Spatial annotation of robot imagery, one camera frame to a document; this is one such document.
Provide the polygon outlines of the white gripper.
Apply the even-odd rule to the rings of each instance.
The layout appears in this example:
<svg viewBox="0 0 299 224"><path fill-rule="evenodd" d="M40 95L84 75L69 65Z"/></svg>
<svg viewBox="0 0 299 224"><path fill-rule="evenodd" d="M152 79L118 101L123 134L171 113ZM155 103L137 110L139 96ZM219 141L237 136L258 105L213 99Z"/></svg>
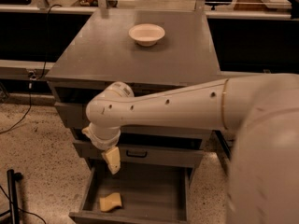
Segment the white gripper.
<svg viewBox="0 0 299 224"><path fill-rule="evenodd" d="M92 144L100 150L105 150L102 157L107 163L109 171L114 175L121 168L121 155L118 147L115 147L121 135L119 127L104 128L92 123L81 131Z"/></svg>

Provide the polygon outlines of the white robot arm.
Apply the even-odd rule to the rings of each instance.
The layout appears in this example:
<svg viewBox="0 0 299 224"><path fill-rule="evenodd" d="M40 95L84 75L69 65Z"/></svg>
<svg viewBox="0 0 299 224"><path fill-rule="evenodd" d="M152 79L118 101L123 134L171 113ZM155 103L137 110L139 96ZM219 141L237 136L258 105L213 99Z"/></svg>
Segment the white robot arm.
<svg viewBox="0 0 299 224"><path fill-rule="evenodd" d="M102 150L126 125L234 131L226 223L299 224L298 75L233 77L139 97L115 82L86 115L83 133Z"/></svg>

